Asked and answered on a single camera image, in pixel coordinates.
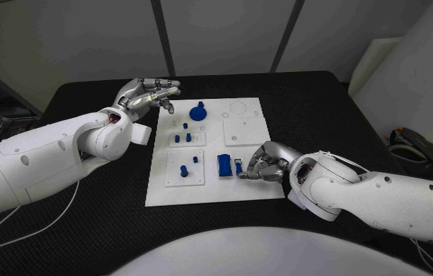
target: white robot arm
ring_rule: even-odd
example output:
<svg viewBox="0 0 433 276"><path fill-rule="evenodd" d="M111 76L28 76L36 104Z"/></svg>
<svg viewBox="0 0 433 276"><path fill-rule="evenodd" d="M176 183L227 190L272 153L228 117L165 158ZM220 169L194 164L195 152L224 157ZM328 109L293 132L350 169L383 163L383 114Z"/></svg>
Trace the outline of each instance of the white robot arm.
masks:
<svg viewBox="0 0 433 276"><path fill-rule="evenodd" d="M148 144L152 129L135 121L150 106L175 112L168 96L181 93L179 85L163 79L135 79L111 107L0 142L0 212L65 189L124 154L130 142Z"/></svg>
<svg viewBox="0 0 433 276"><path fill-rule="evenodd" d="M335 155L303 155L267 141L240 178L282 181L285 171L289 200L322 219L332 222L344 209L371 227L433 242L433 181L377 171L358 175Z"/></svg>

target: black table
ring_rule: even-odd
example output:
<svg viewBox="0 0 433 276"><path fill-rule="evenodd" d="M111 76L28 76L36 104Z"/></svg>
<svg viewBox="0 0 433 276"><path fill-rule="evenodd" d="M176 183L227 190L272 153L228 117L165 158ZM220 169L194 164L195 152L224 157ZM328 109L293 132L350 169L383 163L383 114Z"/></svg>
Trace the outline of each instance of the black table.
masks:
<svg viewBox="0 0 433 276"><path fill-rule="evenodd" d="M305 73L188 76L173 100L260 97L272 140L303 153L332 151L370 170L403 173L337 77ZM65 84L42 124L111 106L129 80ZM145 252L194 233L225 227L275 226L309 230L378 247L399 239L370 228L348 212L331 223L286 199L145 207L159 109L139 121L153 128L148 146L132 144L124 156L83 181L74 204L39 235L0 248L0 274L100 275ZM290 191L283 183L286 194ZM26 205L0 226L0 242L45 227L75 190Z"/></svg>

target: peg board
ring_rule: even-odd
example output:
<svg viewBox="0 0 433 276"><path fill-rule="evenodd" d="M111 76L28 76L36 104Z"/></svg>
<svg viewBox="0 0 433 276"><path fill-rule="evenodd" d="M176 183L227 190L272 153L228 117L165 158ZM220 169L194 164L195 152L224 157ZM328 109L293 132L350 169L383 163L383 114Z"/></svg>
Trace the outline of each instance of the peg board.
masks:
<svg viewBox="0 0 433 276"><path fill-rule="evenodd" d="M194 121L189 118L189 110L198 106L199 101L204 102L208 115L202 121ZM236 176L236 159L241 159L241 167L246 170L257 148L264 141L272 139L259 98L176 100L172 101L172 104L175 105L175 114L171 115L166 110L160 110L158 120L146 206L285 198L282 184L263 180L243 180ZM244 126L244 122L247 122L249 132L244 133L246 136L243 137L238 125ZM184 129L184 123L188 123L188 129ZM237 140L244 141L251 131L263 139L247 143L247 146L233 143L231 146L227 146L225 137L233 140L236 136ZM204 133L205 145L171 146L175 135L186 136L188 133ZM204 155L204 185L166 187L168 171L172 174L175 169L168 165L169 152L179 150L199 151ZM221 154L228 154L231 157L234 176L218 176L217 156ZM182 165L186 165L188 169L195 164L192 157L185 158ZM181 164L178 170L179 178L182 178Z"/></svg>

